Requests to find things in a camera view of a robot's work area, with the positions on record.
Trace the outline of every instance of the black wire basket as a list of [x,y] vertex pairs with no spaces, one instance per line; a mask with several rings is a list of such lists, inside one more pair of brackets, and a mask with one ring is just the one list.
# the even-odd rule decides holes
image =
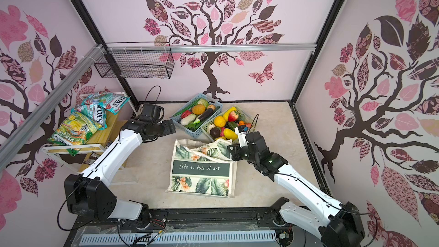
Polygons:
[[115,78],[117,74],[123,78],[171,78],[174,59],[169,42],[150,43],[159,48],[110,48],[94,66],[102,78]]

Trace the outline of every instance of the wire basket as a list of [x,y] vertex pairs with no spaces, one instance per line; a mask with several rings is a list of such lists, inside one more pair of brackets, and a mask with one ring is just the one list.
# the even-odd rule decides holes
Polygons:
[[[213,98],[211,98],[211,97],[209,97],[209,96],[206,96],[206,95],[204,95],[204,94],[201,94],[201,93],[198,94],[197,96],[195,96],[193,99],[191,99],[188,103],[184,104],[184,106],[181,107],[180,109],[178,109],[177,112],[180,112],[181,110],[183,110],[184,108],[186,108],[187,106],[189,106],[191,103],[193,103],[195,100],[197,100],[197,99],[199,99],[199,98],[204,98],[205,100],[209,101],[209,104],[213,104],[213,105],[215,105],[216,109],[215,109],[215,112],[213,112],[213,115],[211,116],[211,118],[215,118],[216,116],[218,116],[218,115],[220,114],[221,109],[222,109],[222,104],[221,104],[220,102],[218,102],[217,100],[215,100],[215,99],[213,99]],[[198,138],[198,137],[201,135],[201,133],[203,133],[202,130],[201,130],[201,128],[204,126],[204,124],[201,125],[198,129],[196,129],[196,130],[193,132],[193,131],[187,129],[186,127],[184,127],[183,125],[180,124],[180,121],[181,121],[181,114],[178,115],[178,116],[176,116],[176,117],[171,117],[171,119],[174,120],[174,124],[175,124],[178,128],[182,129],[182,130],[185,131],[188,135],[190,135],[191,137],[193,137],[193,138],[195,138],[195,139]]]
[[[240,118],[242,118],[242,116],[244,116],[244,122],[245,122],[245,123],[252,123],[253,118],[252,118],[248,113],[244,112],[243,110],[241,110],[241,108],[239,108],[239,107],[236,106],[236,105],[231,106],[231,107],[235,107],[236,110],[239,111],[239,112],[241,113]],[[214,117],[214,116],[211,116],[211,118],[209,118],[209,119],[208,119],[203,125],[201,125],[201,129],[203,130],[204,134],[205,134],[205,135],[207,136],[207,138],[208,138],[209,140],[211,140],[212,142],[214,142],[215,140],[210,136],[210,134],[207,133],[207,127],[208,127],[210,124],[213,123],[213,120],[214,120],[217,116],[219,116],[219,115],[223,115],[225,112],[227,112],[227,110],[225,110],[224,112],[222,112],[222,113],[220,113],[220,114],[217,114],[215,117]],[[254,131],[255,131],[255,125],[253,125],[253,127],[250,128],[250,131],[251,131],[251,132],[254,132]],[[239,140],[238,140],[238,139],[233,140],[232,143],[233,143],[233,144],[235,144],[235,143],[239,143]]]
[[150,49],[149,46],[143,50],[110,48],[94,66],[101,78],[115,78],[116,73],[123,78],[171,78],[174,59],[169,42],[152,43],[163,45],[160,49]]

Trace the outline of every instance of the plastic basket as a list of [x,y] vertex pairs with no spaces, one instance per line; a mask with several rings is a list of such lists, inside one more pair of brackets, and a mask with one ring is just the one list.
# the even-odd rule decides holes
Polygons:
[[[242,115],[244,115],[244,117],[245,117],[245,118],[244,118],[244,122],[245,122],[245,123],[251,123],[251,122],[253,121],[253,118],[254,118],[254,117],[251,117],[248,113],[244,112],[244,111],[243,111],[241,108],[239,108],[238,106],[233,105],[233,106],[231,106],[231,107],[235,107],[236,110],[238,110],[238,111],[241,113],[241,117],[242,117]],[[212,116],[212,117],[209,118],[209,119],[208,119],[203,125],[201,125],[201,129],[203,130],[204,134],[205,134],[205,135],[207,136],[207,138],[208,138],[209,140],[211,140],[212,142],[214,142],[215,140],[210,136],[210,134],[207,133],[207,127],[208,127],[210,124],[213,123],[213,120],[214,120],[217,116],[219,116],[219,115],[223,115],[225,112],[227,112],[227,110],[221,112],[220,114],[217,114],[215,117]],[[250,131],[251,131],[251,132],[255,131],[255,126],[251,127],[251,128],[250,128]],[[238,139],[233,140],[233,144],[235,144],[235,143],[239,143],[239,140],[238,140]]]
[[[213,112],[213,115],[211,116],[211,118],[215,118],[215,117],[217,117],[217,116],[221,113],[221,110],[222,110],[222,103],[219,103],[216,99],[213,99],[213,98],[211,98],[211,97],[209,97],[209,96],[206,96],[206,95],[204,95],[204,94],[201,94],[201,93],[198,94],[197,96],[195,96],[193,99],[191,99],[188,103],[184,104],[184,106],[181,107],[180,109],[178,109],[177,112],[183,110],[184,108],[186,108],[187,106],[189,106],[191,103],[193,103],[195,100],[197,100],[197,99],[199,99],[199,98],[204,98],[205,100],[209,101],[210,104],[215,105],[216,109],[215,109],[215,112]],[[174,120],[174,124],[175,124],[178,128],[182,129],[182,130],[185,131],[188,135],[190,135],[191,137],[193,137],[193,138],[195,138],[195,139],[198,138],[198,137],[201,135],[201,133],[202,133],[201,128],[202,128],[204,125],[200,126],[198,129],[196,129],[196,130],[193,132],[193,131],[187,129],[186,127],[184,127],[183,125],[180,124],[180,121],[181,121],[181,115],[178,115],[178,116],[175,116],[175,117],[171,117],[171,119]]]

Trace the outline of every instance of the snack bag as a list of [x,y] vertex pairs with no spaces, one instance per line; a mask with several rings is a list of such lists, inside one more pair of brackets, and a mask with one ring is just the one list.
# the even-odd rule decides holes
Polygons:
[[[66,118],[49,140],[61,145],[81,145],[102,126],[80,112],[74,111]],[[67,149],[74,156],[80,149]]]
[[107,124],[105,123],[105,121],[107,120],[107,113],[101,106],[96,104],[78,105],[75,108],[72,108],[71,112],[73,113],[74,111],[78,111],[88,118],[99,123],[102,126],[101,128],[99,128],[99,130],[107,128]]
[[129,97],[113,94],[109,91],[98,91],[84,99],[81,105],[97,104],[113,114],[117,114],[128,100]]

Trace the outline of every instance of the robotic arm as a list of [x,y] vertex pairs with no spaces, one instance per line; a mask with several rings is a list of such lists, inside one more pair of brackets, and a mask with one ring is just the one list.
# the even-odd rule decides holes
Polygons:
[[[118,168],[141,143],[175,133],[170,121],[162,121],[162,107],[145,104],[142,114],[129,120],[119,138],[79,175],[70,175],[64,182],[69,212],[100,220],[129,219],[145,228],[150,223],[148,206],[117,199],[108,189]],[[292,192],[309,210],[280,198],[272,206],[272,217],[278,226],[297,225],[327,247],[357,247],[364,238],[364,228],[358,209],[350,202],[343,205],[304,179],[277,153],[270,152],[259,132],[247,133],[245,125],[238,126],[239,144],[228,148],[235,161],[246,160],[272,181]]]

